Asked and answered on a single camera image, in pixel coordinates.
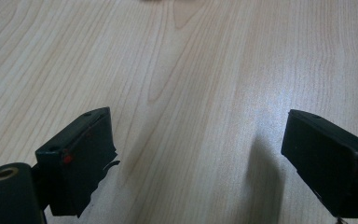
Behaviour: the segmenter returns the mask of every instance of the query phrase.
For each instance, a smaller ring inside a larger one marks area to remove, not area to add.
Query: wood grain
[[[280,150],[358,135],[358,0],[0,1],[0,165],[103,106],[122,163],[49,223],[335,223]]]

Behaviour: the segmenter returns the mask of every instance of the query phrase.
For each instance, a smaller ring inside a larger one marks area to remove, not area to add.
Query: light wood surface
[[[0,1],[0,165],[103,106],[122,163],[49,223],[335,223],[280,150],[358,135],[358,0]]]

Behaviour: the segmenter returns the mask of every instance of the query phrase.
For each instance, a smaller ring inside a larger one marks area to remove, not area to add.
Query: table surface
[[[104,106],[122,163],[49,223],[335,223],[280,150],[358,135],[358,0],[0,1],[0,165]]]

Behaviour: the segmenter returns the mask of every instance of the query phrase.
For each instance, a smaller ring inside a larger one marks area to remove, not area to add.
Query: black object
[[[37,165],[0,167],[0,223],[46,223],[81,215],[107,171],[118,161],[109,107],[83,114],[36,151]]]
[[[334,217],[358,218],[358,137],[319,116],[291,110],[282,154]]]

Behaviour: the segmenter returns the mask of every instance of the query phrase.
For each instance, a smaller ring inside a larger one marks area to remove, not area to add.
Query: wooden table
[[[358,135],[358,0],[0,1],[0,165],[103,106],[122,163],[49,223],[335,223],[280,151]]]

